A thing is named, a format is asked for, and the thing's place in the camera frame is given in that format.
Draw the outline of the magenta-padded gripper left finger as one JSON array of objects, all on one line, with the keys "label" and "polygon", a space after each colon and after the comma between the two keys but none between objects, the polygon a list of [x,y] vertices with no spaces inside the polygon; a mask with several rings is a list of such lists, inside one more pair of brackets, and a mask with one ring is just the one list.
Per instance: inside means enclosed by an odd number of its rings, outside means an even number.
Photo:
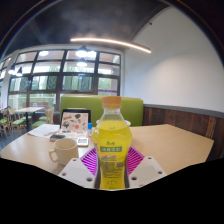
[{"label": "magenta-padded gripper left finger", "polygon": [[59,177],[84,188],[98,189],[100,176],[98,174],[98,158],[95,149],[90,149],[81,158],[72,158]]}]

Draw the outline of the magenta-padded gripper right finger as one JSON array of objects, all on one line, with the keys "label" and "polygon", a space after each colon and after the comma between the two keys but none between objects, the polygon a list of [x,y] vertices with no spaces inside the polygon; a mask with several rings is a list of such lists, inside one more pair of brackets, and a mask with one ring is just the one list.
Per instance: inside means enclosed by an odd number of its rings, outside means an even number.
[{"label": "magenta-padded gripper right finger", "polygon": [[144,156],[131,147],[126,157],[125,187],[140,188],[166,176],[152,156]]}]

